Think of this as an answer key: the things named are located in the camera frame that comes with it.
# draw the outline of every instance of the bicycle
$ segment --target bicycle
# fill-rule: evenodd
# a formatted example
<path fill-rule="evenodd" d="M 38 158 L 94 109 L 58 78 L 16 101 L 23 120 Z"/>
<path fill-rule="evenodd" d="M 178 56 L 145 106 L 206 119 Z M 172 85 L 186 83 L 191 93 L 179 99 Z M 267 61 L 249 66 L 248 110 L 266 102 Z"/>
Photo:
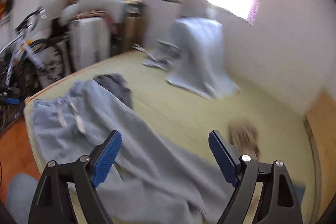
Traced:
<path fill-rule="evenodd" d="M 42 7 L 29 14 L 15 29 L 16 38 L 0 51 L 0 133 L 22 115 L 27 97 L 65 76 L 64 57 L 57 43 L 68 41 L 68 34 L 25 40 L 38 21 L 45 18 Z M 47 49 L 49 55 L 42 61 L 41 54 Z"/>

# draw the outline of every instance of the dark gray cloth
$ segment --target dark gray cloth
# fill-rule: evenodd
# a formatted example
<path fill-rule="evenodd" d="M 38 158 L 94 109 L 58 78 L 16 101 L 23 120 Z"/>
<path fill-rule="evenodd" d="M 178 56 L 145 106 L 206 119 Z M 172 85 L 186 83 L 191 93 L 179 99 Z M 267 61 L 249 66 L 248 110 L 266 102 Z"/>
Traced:
<path fill-rule="evenodd" d="M 125 87 L 126 81 L 122 75 L 118 73 L 97 75 L 94 80 L 132 109 L 131 90 Z"/>

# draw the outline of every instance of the white bag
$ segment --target white bag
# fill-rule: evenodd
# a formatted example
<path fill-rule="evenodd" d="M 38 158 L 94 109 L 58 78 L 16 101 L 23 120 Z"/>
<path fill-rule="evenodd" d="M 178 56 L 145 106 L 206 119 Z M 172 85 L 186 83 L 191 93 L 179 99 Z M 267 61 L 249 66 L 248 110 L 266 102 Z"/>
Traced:
<path fill-rule="evenodd" d="M 79 0 L 61 11 L 59 23 L 65 26 L 75 15 L 92 10 L 105 10 L 115 23 L 121 23 L 124 19 L 125 3 L 123 0 Z"/>
<path fill-rule="evenodd" d="M 110 31 L 100 17 L 74 20 L 70 23 L 70 42 L 76 70 L 110 57 Z"/>

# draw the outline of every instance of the bicycle handlebar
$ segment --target bicycle handlebar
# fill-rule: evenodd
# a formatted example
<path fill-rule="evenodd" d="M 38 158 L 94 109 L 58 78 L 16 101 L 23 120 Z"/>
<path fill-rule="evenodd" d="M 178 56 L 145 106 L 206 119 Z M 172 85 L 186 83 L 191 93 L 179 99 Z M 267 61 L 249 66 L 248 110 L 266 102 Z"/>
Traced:
<path fill-rule="evenodd" d="M 26 18 L 20 23 L 20 25 L 18 25 L 18 27 L 16 27 L 15 31 L 17 33 L 19 33 L 23 29 L 28 29 L 29 28 L 29 26 L 28 26 L 28 20 L 31 17 L 33 17 L 33 16 L 37 16 L 37 17 L 36 17 L 35 21 L 32 24 L 31 31 L 35 29 L 35 27 L 36 27 L 36 25 L 37 25 L 37 23 L 39 21 L 39 18 L 41 18 L 41 19 L 47 18 L 46 14 L 45 14 L 45 9 L 41 6 L 36 11 L 34 11 L 34 12 L 30 13 L 28 16 L 26 16 Z"/>

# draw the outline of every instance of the light blue towel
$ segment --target light blue towel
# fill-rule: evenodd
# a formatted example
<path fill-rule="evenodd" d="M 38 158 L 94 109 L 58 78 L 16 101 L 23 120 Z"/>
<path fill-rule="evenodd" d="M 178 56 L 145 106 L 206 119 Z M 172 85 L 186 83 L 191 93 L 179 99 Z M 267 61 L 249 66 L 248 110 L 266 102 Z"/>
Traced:
<path fill-rule="evenodd" d="M 115 160 L 120 168 L 113 166 L 97 188 L 111 217 L 159 224 L 218 221 L 233 192 L 219 168 L 159 137 L 96 81 L 76 82 L 68 94 L 34 104 L 34 137 L 46 162 L 73 162 L 112 130 L 121 133 Z"/>
<path fill-rule="evenodd" d="M 179 18 L 170 28 L 172 43 L 157 41 L 142 63 L 170 70 L 166 80 L 206 99 L 232 95 L 239 87 L 225 72 L 222 25 L 206 18 Z"/>
<path fill-rule="evenodd" d="M 37 183 L 27 174 L 17 174 L 8 186 L 6 208 L 17 224 L 28 224 Z"/>

